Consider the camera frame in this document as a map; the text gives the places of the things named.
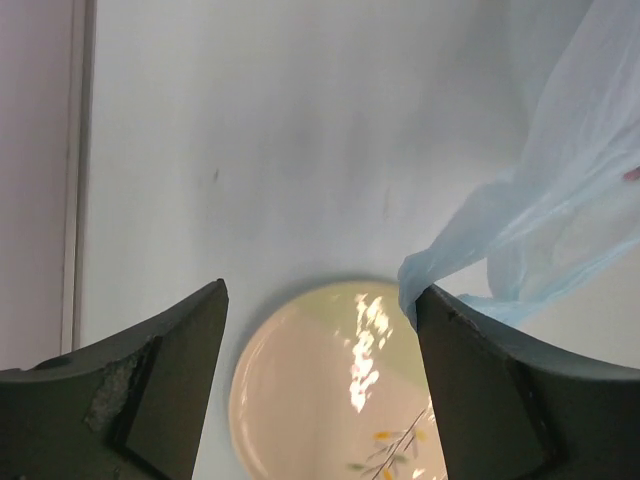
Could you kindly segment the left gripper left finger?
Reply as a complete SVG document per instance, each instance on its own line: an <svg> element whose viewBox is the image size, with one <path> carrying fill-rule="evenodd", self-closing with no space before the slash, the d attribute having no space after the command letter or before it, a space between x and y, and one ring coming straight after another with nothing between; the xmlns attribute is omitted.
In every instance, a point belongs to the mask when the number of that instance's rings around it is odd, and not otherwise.
<svg viewBox="0 0 640 480"><path fill-rule="evenodd" d="M2 478L192 478L228 304L218 279L99 342L2 371Z"/></svg>

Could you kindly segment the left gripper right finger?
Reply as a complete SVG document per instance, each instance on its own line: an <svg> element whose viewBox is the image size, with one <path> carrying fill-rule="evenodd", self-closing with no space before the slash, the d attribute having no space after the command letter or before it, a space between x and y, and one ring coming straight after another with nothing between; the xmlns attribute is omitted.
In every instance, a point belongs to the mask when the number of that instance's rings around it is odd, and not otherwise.
<svg viewBox="0 0 640 480"><path fill-rule="evenodd" d="M448 478L638 478L637 369L538 340L437 286L416 312Z"/></svg>

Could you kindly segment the round beige ceramic plate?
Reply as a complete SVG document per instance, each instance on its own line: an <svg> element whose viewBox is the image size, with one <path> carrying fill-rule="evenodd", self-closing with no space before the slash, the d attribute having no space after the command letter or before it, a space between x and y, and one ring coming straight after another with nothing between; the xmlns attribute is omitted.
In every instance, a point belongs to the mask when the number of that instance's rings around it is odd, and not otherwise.
<svg viewBox="0 0 640 480"><path fill-rule="evenodd" d="M443 479L417 336L390 282L345 281L290 300L248 341L229 396L253 479Z"/></svg>

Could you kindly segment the light blue plastic bag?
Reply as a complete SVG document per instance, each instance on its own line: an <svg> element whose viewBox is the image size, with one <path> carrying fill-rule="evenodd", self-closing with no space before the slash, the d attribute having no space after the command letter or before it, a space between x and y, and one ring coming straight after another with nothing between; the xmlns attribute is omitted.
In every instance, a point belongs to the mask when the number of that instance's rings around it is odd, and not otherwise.
<svg viewBox="0 0 640 480"><path fill-rule="evenodd" d="M398 272L422 292L484 261L474 310L508 325L574 290L639 241L639 5L514 1L508 58L529 119L514 168L476 188Z"/></svg>

